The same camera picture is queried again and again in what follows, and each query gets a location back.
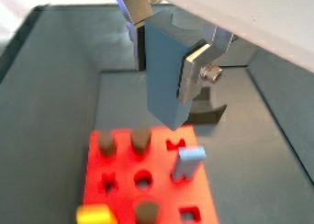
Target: blue block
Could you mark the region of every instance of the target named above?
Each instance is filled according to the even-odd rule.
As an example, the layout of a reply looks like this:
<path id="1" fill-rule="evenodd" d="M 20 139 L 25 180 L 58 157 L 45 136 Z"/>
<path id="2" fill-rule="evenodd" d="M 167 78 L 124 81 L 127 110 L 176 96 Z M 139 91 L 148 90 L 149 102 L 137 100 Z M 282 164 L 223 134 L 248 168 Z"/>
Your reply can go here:
<path id="1" fill-rule="evenodd" d="M 144 20 L 147 108 L 176 130 L 187 121 L 189 101 L 180 104 L 176 93 L 184 57 L 204 43 L 201 29 L 181 29 L 172 24 L 172 11 L 164 10 Z"/>
<path id="2" fill-rule="evenodd" d="M 200 162 L 205 159 L 203 147 L 180 148 L 172 169 L 172 180 L 180 181 L 183 177 L 192 179 L 199 168 Z"/>

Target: red block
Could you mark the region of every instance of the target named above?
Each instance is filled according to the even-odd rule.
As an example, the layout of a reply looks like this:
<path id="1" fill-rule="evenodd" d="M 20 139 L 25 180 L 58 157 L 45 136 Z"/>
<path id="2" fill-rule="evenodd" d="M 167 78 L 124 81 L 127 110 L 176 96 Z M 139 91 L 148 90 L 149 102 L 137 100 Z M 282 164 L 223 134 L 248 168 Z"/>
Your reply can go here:
<path id="1" fill-rule="evenodd" d="M 159 204 L 159 224 L 217 224 L 203 165 L 192 181 L 173 183 L 171 179 L 177 147 L 197 146 L 192 127 L 176 131 L 152 128 L 151 132 L 148 152 L 139 156 L 131 147 L 131 130 L 115 130 L 111 158 L 100 153 L 99 132 L 92 133 L 82 204 L 107 204 L 120 224 L 135 224 L 133 207 L 144 200 Z M 140 187 L 140 181 L 148 181 L 148 187 Z M 183 222 L 184 213 L 192 213 L 193 221 Z"/>

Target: yellow block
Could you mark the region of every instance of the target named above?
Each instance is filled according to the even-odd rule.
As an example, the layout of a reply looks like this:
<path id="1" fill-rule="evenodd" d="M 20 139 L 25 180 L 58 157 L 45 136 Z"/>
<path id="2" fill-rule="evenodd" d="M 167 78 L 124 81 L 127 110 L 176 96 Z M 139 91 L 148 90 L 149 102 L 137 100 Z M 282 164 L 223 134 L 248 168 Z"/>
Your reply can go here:
<path id="1" fill-rule="evenodd" d="M 117 224 L 107 205 L 89 205 L 77 208 L 77 224 Z"/>

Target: metal bracket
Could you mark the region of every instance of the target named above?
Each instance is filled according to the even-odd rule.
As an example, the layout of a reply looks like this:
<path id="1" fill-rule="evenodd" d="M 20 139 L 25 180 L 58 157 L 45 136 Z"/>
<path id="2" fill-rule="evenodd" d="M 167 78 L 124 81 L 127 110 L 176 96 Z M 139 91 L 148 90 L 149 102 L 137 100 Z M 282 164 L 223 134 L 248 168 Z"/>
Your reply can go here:
<path id="1" fill-rule="evenodd" d="M 152 8 L 148 0 L 116 0 L 124 18 L 129 40 L 133 42 L 133 58 L 137 71 L 144 66 L 144 20 L 152 16 Z"/>
<path id="2" fill-rule="evenodd" d="M 185 104 L 200 93 L 201 82 L 215 84 L 221 69 L 212 61 L 228 50 L 232 34 L 225 29 L 208 24 L 203 29 L 207 44 L 200 46 L 183 61 L 177 99 Z"/>

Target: hole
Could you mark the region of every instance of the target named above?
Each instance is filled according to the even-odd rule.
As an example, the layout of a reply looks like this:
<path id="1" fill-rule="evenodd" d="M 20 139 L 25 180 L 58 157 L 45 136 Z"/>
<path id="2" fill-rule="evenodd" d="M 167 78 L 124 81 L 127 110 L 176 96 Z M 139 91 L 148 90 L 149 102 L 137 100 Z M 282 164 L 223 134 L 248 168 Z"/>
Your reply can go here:
<path id="1" fill-rule="evenodd" d="M 105 182 L 104 183 L 104 190 L 105 190 L 105 194 L 108 194 L 115 188 L 115 183 L 112 182 Z"/>
<path id="2" fill-rule="evenodd" d="M 185 147 L 184 139 L 180 139 L 176 144 L 173 144 L 169 140 L 165 140 L 167 150 L 173 151 L 177 150 L 180 147 Z"/>
<path id="3" fill-rule="evenodd" d="M 152 175 L 148 171 L 139 171 L 133 177 L 135 186 L 139 190 L 145 191 L 152 186 Z"/>
<path id="4" fill-rule="evenodd" d="M 181 221 L 185 223 L 199 222 L 201 215 L 197 207 L 183 207 L 179 209 Z"/>
<path id="5" fill-rule="evenodd" d="M 221 76 L 221 72 L 216 74 L 216 76 L 213 77 L 213 83 L 217 82 L 217 80 L 220 79 L 220 76 Z"/>
<path id="6" fill-rule="evenodd" d="M 115 180 L 115 174 L 101 175 L 101 184 L 104 188 L 105 195 L 117 190 L 117 183 Z"/>

